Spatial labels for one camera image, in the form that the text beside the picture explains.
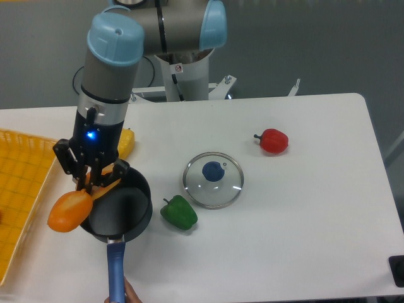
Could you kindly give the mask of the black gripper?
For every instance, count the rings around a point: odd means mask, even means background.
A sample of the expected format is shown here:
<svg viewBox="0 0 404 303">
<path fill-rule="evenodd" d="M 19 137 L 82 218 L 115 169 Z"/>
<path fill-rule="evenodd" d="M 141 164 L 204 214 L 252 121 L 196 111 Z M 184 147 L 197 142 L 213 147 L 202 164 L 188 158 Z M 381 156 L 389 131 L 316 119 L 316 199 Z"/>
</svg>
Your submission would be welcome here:
<svg viewBox="0 0 404 303">
<path fill-rule="evenodd" d="M 107 187 L 128 173 L 130 165 L 118 158 L 117 151 L 122 127 L 123 122 L 91 124 L 76 112 L 73 137 L 60 139 L 53 151 L 65 174 L 72 175 L 77 191 L 84 189 L 90 193 L 93 187 Z M 88 166 L 91 166 L 90 185 L 86 181 Z"/>
</svg>

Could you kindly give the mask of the person's hand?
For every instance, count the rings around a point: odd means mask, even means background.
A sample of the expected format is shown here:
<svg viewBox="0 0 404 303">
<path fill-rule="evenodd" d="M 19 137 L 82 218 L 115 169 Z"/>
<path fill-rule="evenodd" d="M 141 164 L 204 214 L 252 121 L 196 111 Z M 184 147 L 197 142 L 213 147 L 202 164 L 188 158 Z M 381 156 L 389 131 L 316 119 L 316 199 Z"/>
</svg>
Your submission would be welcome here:
<svg viewBox="0 0 404 303">
<path fill-rule="evenodd" d="M 124 277 L 124 291 L 125 291 L 125 303 L 142 303 L 142 300 L 138 297 L 133 286 Z"/>
</svg>

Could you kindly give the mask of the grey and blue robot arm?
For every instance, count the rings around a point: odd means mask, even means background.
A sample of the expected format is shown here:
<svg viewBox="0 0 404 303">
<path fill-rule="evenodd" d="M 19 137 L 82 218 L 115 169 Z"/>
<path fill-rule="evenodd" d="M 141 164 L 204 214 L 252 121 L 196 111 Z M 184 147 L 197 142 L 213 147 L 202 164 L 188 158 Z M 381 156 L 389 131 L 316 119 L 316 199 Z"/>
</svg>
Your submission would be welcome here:
<svg viewBox="0 0 404 303">
<path fill-rule="evenodd" d="M 73 135 L 53 147 L 78 191 L 108 186 L 128 171 L 117 147 L 141 58 L 210 51 L 226 40 L 221 1 L 112 1 L 94 16 Z"/>
</svg>

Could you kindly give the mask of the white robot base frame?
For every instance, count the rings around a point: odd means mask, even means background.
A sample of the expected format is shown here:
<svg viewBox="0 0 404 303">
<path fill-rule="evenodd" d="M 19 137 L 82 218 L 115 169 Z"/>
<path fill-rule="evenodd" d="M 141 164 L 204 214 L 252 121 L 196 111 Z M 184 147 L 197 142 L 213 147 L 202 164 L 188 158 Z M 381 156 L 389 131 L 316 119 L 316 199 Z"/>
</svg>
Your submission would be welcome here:
<svg viewBox="0 0 404 303">
<path fill-rule="evenodd" d="M 133 103 L 164 100 L 166 102 L 231 99 L 237 78 L 227 74 L 219 82 L 209 81 L 210 57 L 214 49 L 159 55 L 156 60 L 162 72 L 163 86 L 134 88 Z"/>
</svg>

